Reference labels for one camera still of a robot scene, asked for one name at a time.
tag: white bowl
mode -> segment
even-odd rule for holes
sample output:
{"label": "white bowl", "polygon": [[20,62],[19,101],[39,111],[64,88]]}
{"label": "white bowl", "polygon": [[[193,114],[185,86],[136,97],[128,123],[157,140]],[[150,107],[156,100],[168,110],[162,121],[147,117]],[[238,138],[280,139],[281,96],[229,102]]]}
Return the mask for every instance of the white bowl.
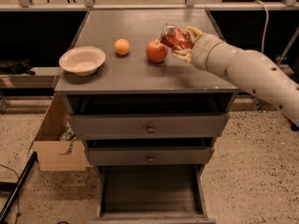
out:
{"label": "white bowl", "polygon": [[95,72],[105,59],[105,53],[99,48],[79,47],[67,51],[59,59],[59,65],[65,71],[87,76]]}

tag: orange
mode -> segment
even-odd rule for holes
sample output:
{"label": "orange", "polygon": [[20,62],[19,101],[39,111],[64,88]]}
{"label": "orange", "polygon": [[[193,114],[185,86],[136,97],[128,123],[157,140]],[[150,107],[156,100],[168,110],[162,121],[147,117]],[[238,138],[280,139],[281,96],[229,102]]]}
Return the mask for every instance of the orange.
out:
{"label": "orange", "polygon": [[114,50],[120,56],[124,56],[130,51],[130,43],[126,39],[119,39],[114,43]]}

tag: red apple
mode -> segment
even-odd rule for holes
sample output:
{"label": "red apple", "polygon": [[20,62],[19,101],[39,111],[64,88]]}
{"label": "red apple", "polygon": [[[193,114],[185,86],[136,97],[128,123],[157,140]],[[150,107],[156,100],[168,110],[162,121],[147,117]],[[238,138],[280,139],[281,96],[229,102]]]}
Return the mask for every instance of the red apple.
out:
{"label": "red apple", "polygon": [[147,45],[146,52],[151,62],[161,63],[167,56],[168,47],[161,42],[158,43],[158,39],[152,39]]}

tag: speckled floor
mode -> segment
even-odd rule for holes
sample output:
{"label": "speckled floor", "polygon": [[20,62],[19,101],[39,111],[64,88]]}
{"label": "speckled floor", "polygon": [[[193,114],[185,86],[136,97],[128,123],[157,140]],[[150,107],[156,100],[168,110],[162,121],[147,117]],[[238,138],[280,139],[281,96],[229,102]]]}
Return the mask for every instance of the speckled floor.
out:
{"label": "speckled floor", "polygon": [[[263,113],[256,111],[250,97],[235,100],[231,118],[202,174],[208,216],[218,224],[299,223],[299,132],[292,132],[290,123],[271,106],[263,108]],[[44,116],[39,110],[38,114],[19,111],[0,116],[0,161],[18,174]],[[15,180],[7,170],[0,169],[0,176]],[[36,163],[21,190],[18,223],[92,221],[98,188],[93,168],[40,172]],[[17,203],[8,224],[14,223],[16,211]]]}

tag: drawer knob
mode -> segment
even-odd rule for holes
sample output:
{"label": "drawer knob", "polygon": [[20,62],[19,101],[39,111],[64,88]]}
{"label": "drawer knob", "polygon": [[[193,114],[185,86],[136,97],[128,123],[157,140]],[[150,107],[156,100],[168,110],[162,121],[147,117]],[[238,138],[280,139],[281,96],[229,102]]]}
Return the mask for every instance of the drawer knob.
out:
{"label": "drawer knob", "polygon": [[148,129],[147,129],[148,133],[154,133],[155,129],[153,128],[153,126],[150,124]]}
{"label": "drawer knob", "polygon": [[149,155],[149,162],[154,162],[153,156]]}

